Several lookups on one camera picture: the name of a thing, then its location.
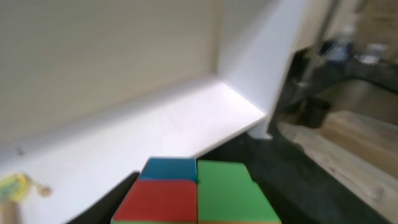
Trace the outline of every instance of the white partition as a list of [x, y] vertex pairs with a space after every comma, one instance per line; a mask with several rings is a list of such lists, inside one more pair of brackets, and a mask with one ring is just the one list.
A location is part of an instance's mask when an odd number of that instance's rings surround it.
[[71, 220], [150, 156], [261, 138], [306, 1], [0, 3], [0, 178], [53, 190], [23, 223]]

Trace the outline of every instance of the white shelf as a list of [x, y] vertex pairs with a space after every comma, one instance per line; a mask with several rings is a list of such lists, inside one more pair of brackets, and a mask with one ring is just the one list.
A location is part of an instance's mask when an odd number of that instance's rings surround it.
[[10, 151], [0, 159], [1, 176], [26, 172], [53, 190], [47, 198], [28, 194], [21, 203], [23, 223], [67, 222], [131, 172], [141, 170], [150, 156], [195, 157], [266, 116], [228, 85], [213, 79], [162, 99], [147, 99], [134, 108], [138, 110], [125, 107], [117, 119], [106, 123], [92, 119], [79, 133], [69, 128], [68, 134], [30, 140], [23, 144], [24, 156]]

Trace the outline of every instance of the beige wall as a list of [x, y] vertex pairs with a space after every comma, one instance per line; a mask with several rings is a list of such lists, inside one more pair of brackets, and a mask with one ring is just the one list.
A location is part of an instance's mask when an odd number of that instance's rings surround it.
[[2, 1], [0, 143], [209, 72], [218, 3]]
[[[314, 43], [331, 1], [332, 0], [308, 0], [307, 12], [302, 24], [296, 50], [309, 47]], [[326, 35], [327, 39], [332, 38], [344, 25], [354, 19], [353, 11], [358, 2], [359, 0], [341, 0], [337, 13], [329, 27], [328, 34]]]

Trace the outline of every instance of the yellow object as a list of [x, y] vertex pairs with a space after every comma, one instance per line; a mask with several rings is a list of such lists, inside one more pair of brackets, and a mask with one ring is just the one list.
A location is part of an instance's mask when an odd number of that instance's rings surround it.
[[15, 174], [0, 180], [0, 202], [12, 200], [19, 202], [27, 193], [30, 180], [25, 174]]

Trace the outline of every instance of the small dark spot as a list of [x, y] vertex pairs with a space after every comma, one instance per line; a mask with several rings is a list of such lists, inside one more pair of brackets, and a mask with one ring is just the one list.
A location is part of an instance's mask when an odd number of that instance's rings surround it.
[[16, 148], [16, 152], [17, 152], [18, 156], [24, 156], [25, 155], [25, 152], [22, 150], [21, 147], [17, 147]]

